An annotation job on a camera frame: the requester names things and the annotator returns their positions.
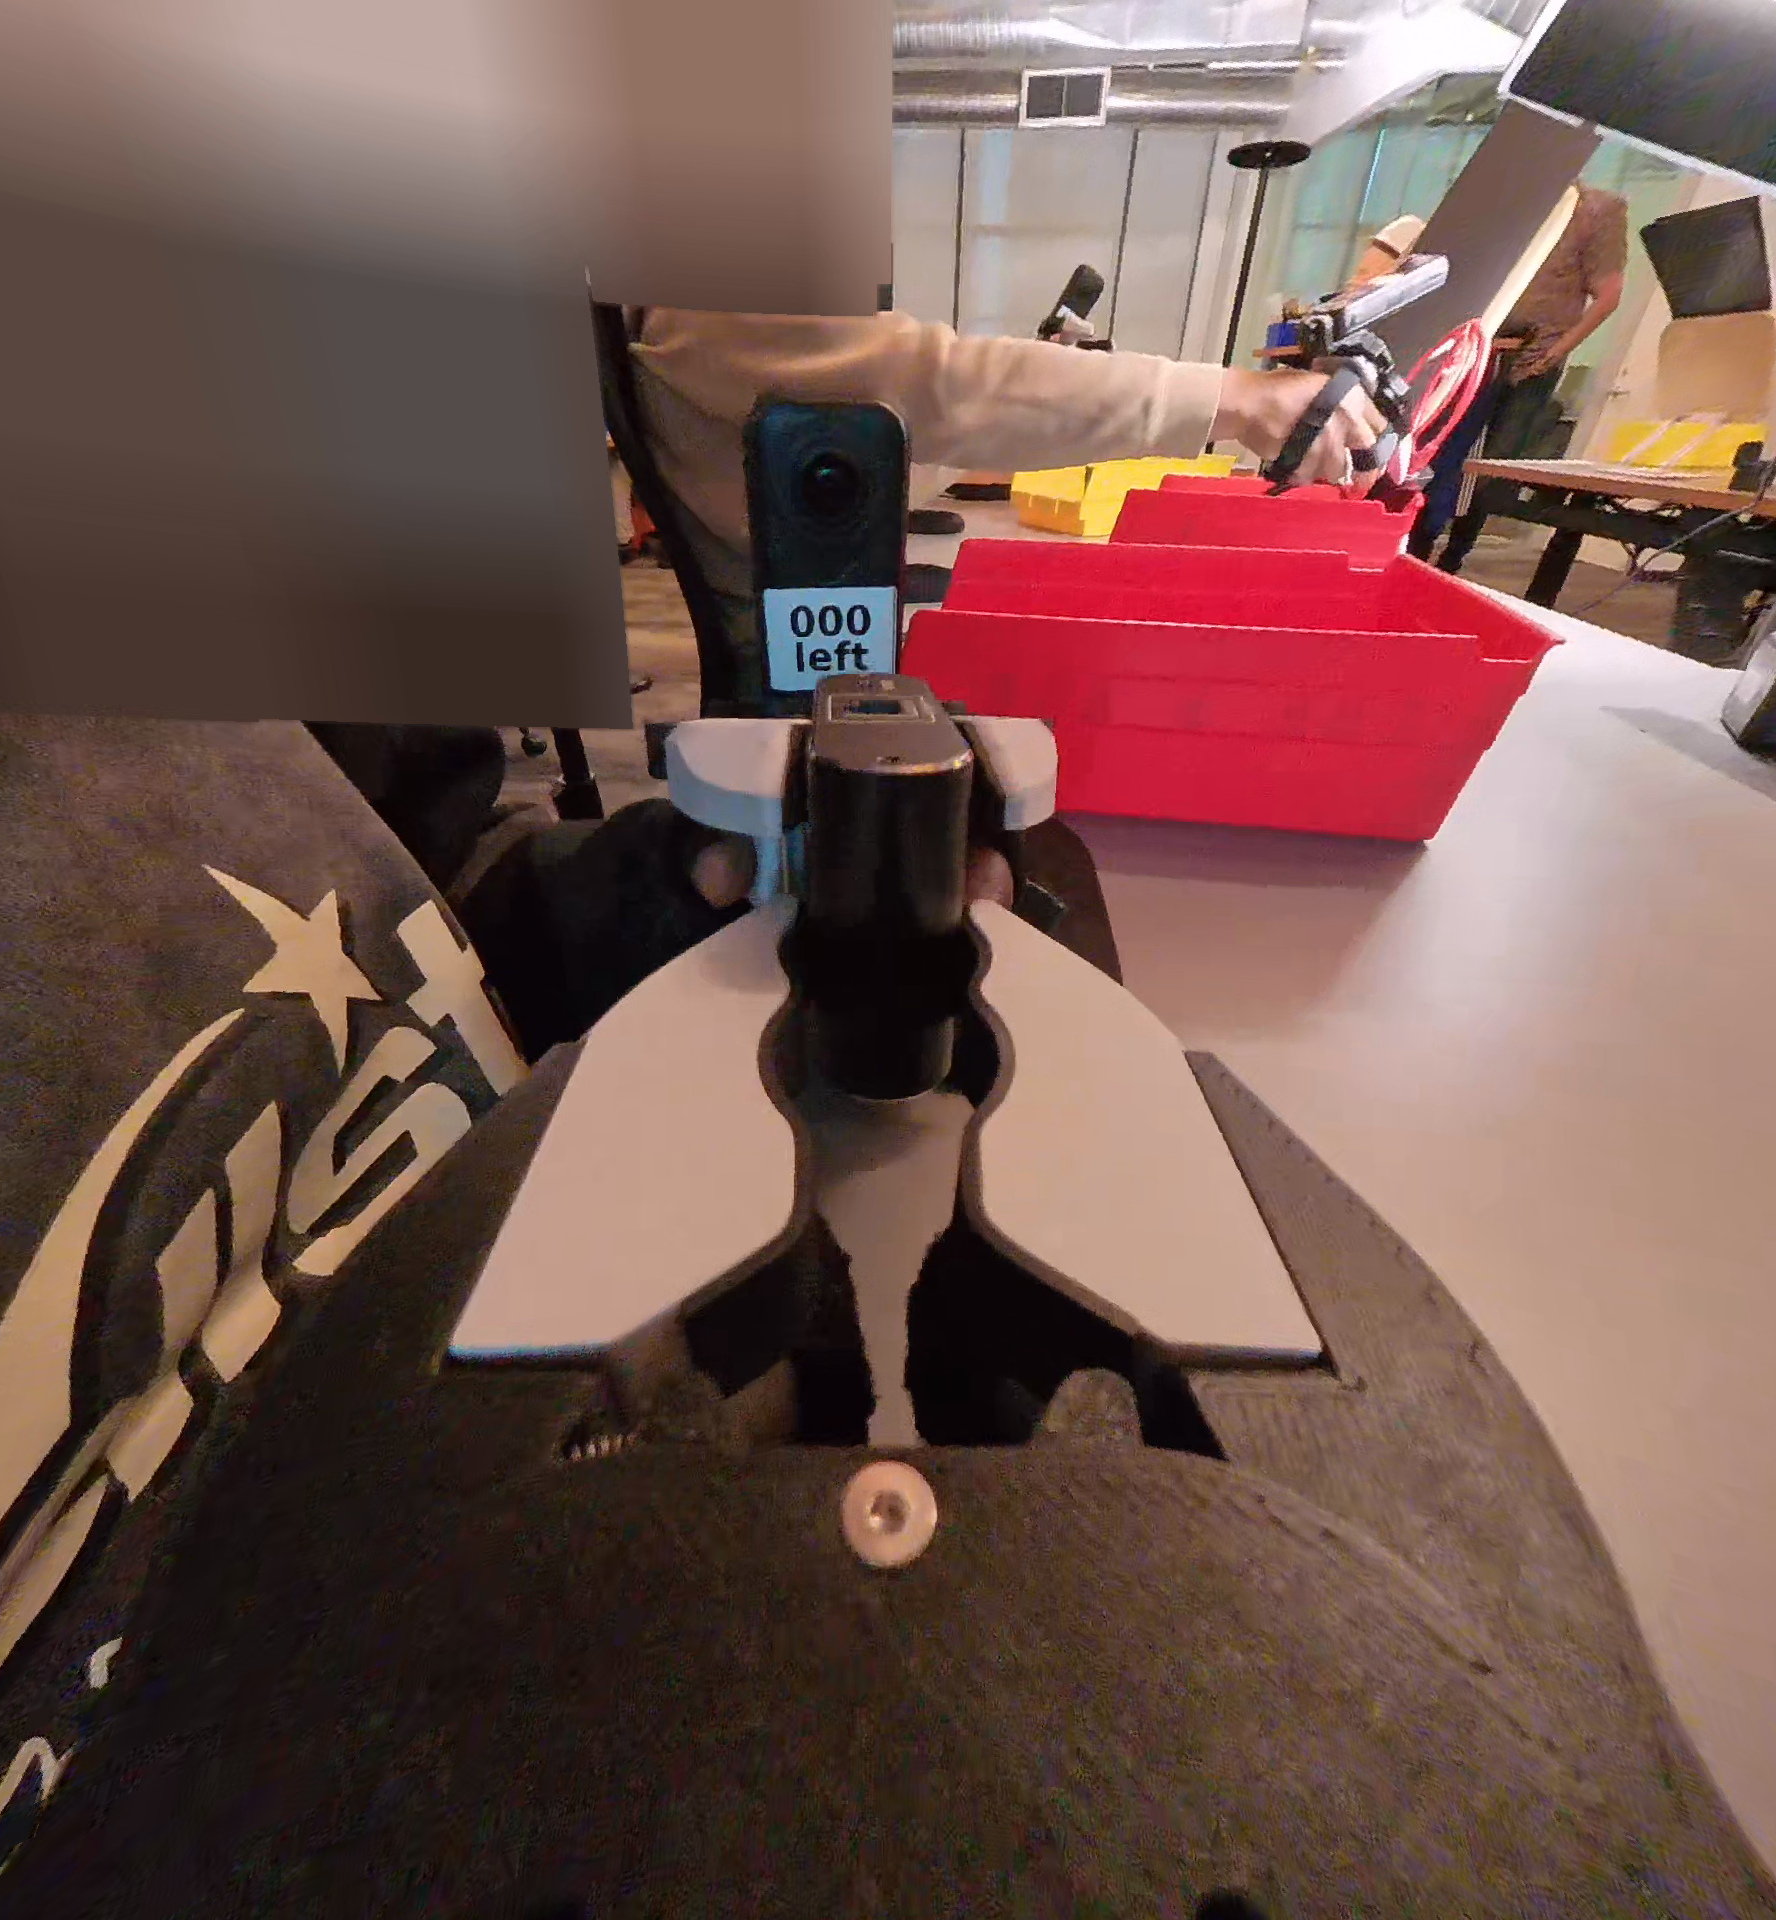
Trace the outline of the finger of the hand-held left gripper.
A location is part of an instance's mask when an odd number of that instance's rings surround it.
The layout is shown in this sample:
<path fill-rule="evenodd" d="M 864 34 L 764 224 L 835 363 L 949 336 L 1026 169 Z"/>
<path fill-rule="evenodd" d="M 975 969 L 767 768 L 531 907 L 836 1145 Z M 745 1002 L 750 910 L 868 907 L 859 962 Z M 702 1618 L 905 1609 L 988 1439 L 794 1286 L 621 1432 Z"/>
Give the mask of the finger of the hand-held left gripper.
<path fill-rule="evenodd" d="M 964 717 L 973 758 L 975 835 L 1019 835 L 1058 811 L 1059 748 L 1047 722 Z"/>
<path fill-rule="evenodd" d="M 798 899 L 805 884 L 807 719 L 695 719 L 664 742 L 673 807 L 755 850 L 752 901 Z"/>

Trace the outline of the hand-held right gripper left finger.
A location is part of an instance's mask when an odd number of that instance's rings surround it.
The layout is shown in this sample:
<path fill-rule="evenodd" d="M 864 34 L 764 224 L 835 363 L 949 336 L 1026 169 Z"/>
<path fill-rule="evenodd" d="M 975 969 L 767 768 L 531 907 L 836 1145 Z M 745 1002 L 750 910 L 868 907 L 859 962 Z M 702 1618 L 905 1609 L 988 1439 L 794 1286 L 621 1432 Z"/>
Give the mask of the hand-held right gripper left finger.
<path fill-rule="evenodd" d="M 454 1362 L 618 1349 L 748 1261 L 798 1213 L 762 1044 L 796 907 L 772 901 L 652 972 L 589 1030 L 448 1339 Z"/>

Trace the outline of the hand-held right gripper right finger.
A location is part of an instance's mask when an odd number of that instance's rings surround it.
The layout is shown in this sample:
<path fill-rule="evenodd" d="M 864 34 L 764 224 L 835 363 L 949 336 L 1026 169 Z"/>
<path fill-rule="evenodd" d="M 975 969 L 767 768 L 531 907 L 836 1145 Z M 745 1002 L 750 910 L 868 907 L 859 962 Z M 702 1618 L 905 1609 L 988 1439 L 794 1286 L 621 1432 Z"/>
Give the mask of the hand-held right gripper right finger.
<path fill-rule="evenodd" d="M 967 1199 L 1019 1265 L 1182 1362 L 1308 1365 L 1321 1342 L 1176 1037 L 1017 916 L 972 907 L 996 1084 Z"/>

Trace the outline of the black ethernet port adapter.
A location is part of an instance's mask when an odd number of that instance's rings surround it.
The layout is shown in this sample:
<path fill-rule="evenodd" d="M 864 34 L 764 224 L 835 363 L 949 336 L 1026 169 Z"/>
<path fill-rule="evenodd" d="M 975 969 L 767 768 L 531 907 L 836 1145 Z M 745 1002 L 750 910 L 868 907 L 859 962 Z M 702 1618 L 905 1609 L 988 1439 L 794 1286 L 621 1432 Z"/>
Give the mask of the black ethernet port adapter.
<path fill-rule="evenodd" d="M 967 993 L 975 762 L 916 680 L 822 680 L 805 739 L 796 978 L 822 1078 L 901 1101 L 949 1071 Z"/>

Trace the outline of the red plastic bin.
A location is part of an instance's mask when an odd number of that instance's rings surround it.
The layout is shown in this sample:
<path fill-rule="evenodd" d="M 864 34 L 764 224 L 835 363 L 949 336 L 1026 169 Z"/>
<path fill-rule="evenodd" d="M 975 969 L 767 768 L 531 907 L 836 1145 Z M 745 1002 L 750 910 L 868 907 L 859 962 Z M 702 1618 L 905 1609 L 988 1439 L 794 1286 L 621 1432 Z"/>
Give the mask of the red plastic bin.
<path fill-rule="evenodd" d="M 1556 648 L 1410 560 L 983 539 L 901 667 L 1047 722 L 1068 813 L 1421 845 Z"/>
<path fill-rule="evenodd" d="M 1109 540 L 1339 556 L 1381 569 L 1404 552 L 1421 506 L 1412 491 L 1387 504 L 1321 486 L 1270 494 L 1258 476 L 1165 476 L 1124 498 Z"/>

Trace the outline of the person's left forearm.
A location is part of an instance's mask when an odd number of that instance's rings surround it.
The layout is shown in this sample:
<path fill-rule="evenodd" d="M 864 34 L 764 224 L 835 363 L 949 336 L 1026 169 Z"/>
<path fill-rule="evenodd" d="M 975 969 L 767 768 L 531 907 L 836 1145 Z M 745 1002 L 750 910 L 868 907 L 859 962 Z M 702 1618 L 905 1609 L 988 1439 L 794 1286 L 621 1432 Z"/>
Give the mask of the person's left forearm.
<path fill-rule="evenodd" d="M 685 862 L 708 832 L 646 798 L 602 824 L 531 809 L 481 841 L 447 901 L 529 1065 L 748 910 L 695 898 Z"/>

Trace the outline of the yellow plastic bin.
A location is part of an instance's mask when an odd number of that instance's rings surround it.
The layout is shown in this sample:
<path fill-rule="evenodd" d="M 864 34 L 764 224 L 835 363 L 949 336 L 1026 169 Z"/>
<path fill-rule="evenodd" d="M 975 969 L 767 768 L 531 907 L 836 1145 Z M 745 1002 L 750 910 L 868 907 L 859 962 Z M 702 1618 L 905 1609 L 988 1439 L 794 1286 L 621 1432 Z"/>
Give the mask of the yellow plastic bin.
<path fill-rule="evenodd" d="M 1621 421 L 1597 444 L 1604 466 L 1681 473 L 1731 473 L 1765 451 L 1760 421 L 1681 416 Z"/>
<path fill-rule="evenodd" d="M 1232 455 L 1192 458 L 1125 458 L 1088 468 L 1017 473 L 1009 504 L 1024 528 L 1083 540 L 1109 540 L 1116 519 L 1138 490 L 1159 490 L 1167 478 L 1225 479 L 1235 473 Z"/>

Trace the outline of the dark printed shirt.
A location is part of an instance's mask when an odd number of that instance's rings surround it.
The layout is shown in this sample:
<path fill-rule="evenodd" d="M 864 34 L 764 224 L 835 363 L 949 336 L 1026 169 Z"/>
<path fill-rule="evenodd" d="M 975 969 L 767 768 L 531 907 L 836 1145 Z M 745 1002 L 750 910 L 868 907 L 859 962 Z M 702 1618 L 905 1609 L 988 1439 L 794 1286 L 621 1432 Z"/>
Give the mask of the dark printed shirt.
<path fill-rule="evenodd" d="M 504 777 L 496 729 L 0 717 L 0 1883 L 209 1432 L 525 1076 L 447 904 Z"/>

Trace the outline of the black floor lamp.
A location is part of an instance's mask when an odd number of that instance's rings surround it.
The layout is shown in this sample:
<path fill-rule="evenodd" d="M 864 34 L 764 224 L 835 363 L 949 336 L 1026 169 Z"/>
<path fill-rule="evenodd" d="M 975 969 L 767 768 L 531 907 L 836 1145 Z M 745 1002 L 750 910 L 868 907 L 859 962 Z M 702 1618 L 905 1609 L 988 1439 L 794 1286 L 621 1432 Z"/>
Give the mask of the black floor lamp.
<path fill-rule="evenodd" d="M 1309 148 L 1306 141 L 1290 137 L 1257 137 L 1243 141 L 1242 145 L 1230 152 L 1230 167 L 1238 174 L 1249 174 L 1252 179 L 1250 208 L 1246 216 L 1243 230 L 1243 248 L 1240 255 L 1240 267 L 1235 274 L 1235 284 L 1230 302 L 1230 315 L 1225 323 L 1225 335 L 1222 342 L 1219 363 L 1223 369 L 1233 365 L 1238 338 L 1243 318 L 1243 302 L 1250 287 L 1250 276 L 1254 271 L 1254 260 L 1261 244 L 1261 228 L 1265 224 L 1267 200 L 1270 184 L 1276 174 L 1299 169 L 1309 158 Z"/>

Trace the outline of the wooden work table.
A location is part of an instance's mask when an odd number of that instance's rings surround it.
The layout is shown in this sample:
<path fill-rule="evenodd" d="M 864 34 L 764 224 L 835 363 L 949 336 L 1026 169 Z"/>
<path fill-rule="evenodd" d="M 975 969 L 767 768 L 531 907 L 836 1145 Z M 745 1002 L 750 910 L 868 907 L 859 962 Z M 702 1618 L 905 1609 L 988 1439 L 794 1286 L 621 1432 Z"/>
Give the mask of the wooden work table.
<path fill-rule="evenodd" d="M 1669 584 L 1668 648 L 1702 664 L 1740 655 L 1776 600 L 1776 491 L 1734 487 L 1725 473 L 1585 460 L 1492 460 L 1470 468 L 1474 528 L 1512 522 L 1547 540 L 1522 597 L 1552 611 L 1587 543 L 1602 543 L 1610 574 L 1573 604 L 1602 625 L 1639 584 Z"/>

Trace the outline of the black panel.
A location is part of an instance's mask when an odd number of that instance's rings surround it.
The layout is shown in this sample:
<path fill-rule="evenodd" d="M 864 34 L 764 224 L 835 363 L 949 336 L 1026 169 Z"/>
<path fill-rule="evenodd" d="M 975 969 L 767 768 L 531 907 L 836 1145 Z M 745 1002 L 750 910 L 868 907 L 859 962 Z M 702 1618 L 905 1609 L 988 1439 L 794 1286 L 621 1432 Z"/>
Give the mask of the black panel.
<path fill-rule="evenodd" d="M 1639 230 L 1672 321 L 1773 309 L 1773 278 L 1757 196 L 1694 208 Z"/>

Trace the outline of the studio light panel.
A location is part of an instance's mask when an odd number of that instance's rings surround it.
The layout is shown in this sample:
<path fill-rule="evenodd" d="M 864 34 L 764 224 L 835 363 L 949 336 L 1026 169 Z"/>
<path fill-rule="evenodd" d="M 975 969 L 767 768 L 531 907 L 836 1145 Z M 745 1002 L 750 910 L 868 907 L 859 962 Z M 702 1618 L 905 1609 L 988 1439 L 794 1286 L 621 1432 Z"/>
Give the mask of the studio light panel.
<path fill-rule="evenodd" d="M 1776 194 L 1776 3 L 1556 5 L 1500 93 Z"/>

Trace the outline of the silver air duct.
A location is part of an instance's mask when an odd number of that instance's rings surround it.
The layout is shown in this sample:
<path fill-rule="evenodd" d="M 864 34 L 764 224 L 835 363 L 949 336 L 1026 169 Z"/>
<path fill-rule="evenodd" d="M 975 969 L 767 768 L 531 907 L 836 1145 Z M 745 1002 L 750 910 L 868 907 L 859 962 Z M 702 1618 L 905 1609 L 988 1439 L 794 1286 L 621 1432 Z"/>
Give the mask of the silver air duct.
<path fill-rule="evenodd" d="M 1105 66 L 1105 128 L 1272 131 L 1345 53 L 1318 5 L 895 5 L 895 128 L 1049 131 L 1017 125 L 1021 73 Z"/>

